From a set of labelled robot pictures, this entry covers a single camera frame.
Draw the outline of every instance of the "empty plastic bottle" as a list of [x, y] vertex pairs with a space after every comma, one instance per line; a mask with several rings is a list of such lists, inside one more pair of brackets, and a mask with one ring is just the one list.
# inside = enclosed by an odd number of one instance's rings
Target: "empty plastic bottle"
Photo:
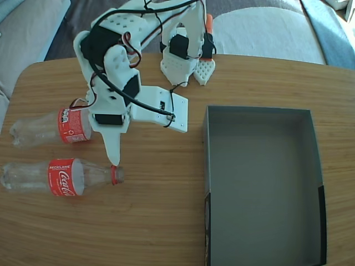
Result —
[[13, 144], [20, 149], [28, 149], [51, 142], [74, 143], [90, 140], [92, 128], [88, 110], [62, 108], [59, 112], [19, 119], [10, 129]]
[[81, 196], [106, 184], [123, 183], [121, 167], [100, 167], [85, 160], [56, 159], [40, 163], [8, 163], [1, 184], [9, 192]]

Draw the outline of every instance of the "red bottle label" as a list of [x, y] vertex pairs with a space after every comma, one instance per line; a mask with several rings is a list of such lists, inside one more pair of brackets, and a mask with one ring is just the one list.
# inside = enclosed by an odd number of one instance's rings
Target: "red bottle label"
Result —
[[64, 143], [88, 140], [84, 135], [81, 110], [60, 109], [58, 113], [58, 128]]
[[75, 192], [72, 167], [75, 159], [51, 160], [48, 166], [48, 182], [51, 192], [56, 196], [77, 196]]

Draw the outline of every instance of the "wood grain surface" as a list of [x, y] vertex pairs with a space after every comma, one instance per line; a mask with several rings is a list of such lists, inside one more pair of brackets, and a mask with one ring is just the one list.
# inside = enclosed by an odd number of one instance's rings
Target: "wood grain surface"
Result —
[[[170, 89], [161, 55], [144, 54], [142, 83]], [[204, 151], [208, 104], [310, 109], [322, 159], [328, 264], [355, 265], [355, 72], [286, 60], [216, 56], [206, 86], [194, 78], [189, 132], [133, 122], [121, 137], [125, 183], [78, 198], [0, 190], [0, 265], [204, 265]], [[12, 96], [0, 164], [78, 157], [109, 166], [100, 135], [75, 145], [12, 147], [10, 126], [83, 97], [76, 59], [30, 66]]]

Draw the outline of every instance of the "sofa cushion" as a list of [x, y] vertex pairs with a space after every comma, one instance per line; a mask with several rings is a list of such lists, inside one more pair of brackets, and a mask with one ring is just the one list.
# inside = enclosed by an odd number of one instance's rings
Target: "sofa cushion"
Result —
[[24, 0], [0, 0], [0, 23]]
[[281, 8], [253, 7], [222, 14], [214, 19], [214, 40], [219, 54], [325, 64], [308, 19]]
[[0, 24], [0, 89], [8, 98], [21, 72], [53, 36], [64, 2], [26, 0]]

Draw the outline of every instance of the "open box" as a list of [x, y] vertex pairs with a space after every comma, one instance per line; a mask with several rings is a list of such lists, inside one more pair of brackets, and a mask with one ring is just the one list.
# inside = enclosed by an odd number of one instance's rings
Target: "open box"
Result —
[[204, 141], [206, 265], [326, 264], [311, 112], [208, 106]]

